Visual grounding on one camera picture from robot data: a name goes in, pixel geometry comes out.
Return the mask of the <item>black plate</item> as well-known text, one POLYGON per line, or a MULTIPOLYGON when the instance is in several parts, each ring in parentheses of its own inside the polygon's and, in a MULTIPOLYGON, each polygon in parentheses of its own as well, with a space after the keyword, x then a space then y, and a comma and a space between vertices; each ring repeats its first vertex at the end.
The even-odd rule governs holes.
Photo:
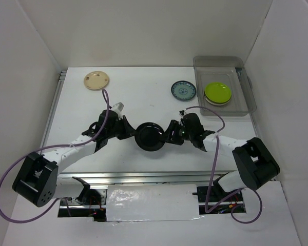
POLYGON ((134 136, 137 145, 145 151, 154 152, 161 149, 165 141, 161 139, 164 130, 154 122, 139 125, 134 136))

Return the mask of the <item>blue patterned plate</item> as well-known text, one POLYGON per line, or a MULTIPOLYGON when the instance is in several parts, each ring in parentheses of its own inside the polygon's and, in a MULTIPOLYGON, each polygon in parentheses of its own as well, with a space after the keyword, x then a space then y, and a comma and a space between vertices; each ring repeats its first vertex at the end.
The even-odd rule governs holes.
POLYGON ((197 93, 196 87, 185 80, 180 80, 171 86, 171 93, 173 97, 180 101, 190 101, 197 93))

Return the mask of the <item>cream plate with flowers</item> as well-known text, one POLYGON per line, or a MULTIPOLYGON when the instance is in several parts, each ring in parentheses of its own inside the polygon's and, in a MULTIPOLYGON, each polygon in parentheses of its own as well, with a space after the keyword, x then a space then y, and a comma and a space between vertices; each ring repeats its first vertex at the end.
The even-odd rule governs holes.
POLYGON ((109 83, 109 76, 103 71, 93 71, 84 77, 84 85, 89 90, 101 90, 109 83))

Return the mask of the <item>lime green plate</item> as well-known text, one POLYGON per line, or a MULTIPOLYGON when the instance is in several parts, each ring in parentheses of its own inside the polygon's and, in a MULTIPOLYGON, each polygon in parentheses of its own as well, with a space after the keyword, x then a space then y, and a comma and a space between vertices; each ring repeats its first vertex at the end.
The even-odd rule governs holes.
POLYGON ((205 87, 204 95, 215 102, 222 103, 232 98, 232 91, 224 83, 213 82, 205 87))

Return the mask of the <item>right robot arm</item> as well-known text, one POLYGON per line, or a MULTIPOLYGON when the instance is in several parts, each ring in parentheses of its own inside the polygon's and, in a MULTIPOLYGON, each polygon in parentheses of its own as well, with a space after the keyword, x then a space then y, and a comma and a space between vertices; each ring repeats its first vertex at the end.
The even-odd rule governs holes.
POLYGON ((279 165, 261 139, 234 139, 206 130, 195 113, 185 114, 180 121, 172 120, 159 139, 174 145, 190 141, 201 151, 213 151, 234 161, 235 171, 213 181, 211 191, 220 201, 238 189, 256 191, 280 173, 279 165))

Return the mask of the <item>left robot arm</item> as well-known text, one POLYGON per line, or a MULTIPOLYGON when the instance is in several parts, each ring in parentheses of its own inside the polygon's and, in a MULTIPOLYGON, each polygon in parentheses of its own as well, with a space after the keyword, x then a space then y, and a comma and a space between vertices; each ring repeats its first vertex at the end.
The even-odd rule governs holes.
POLYGON ((38 208, 53 199, 56 192, 57 177, 63 170, 92 155, 108 140, 133 137, 136 130, 125 116, 113 110, 104 110, 89 128, 69 144, 54 146, 52 151, 28 154, 15 178, 12 188, 19 195, 38 208))

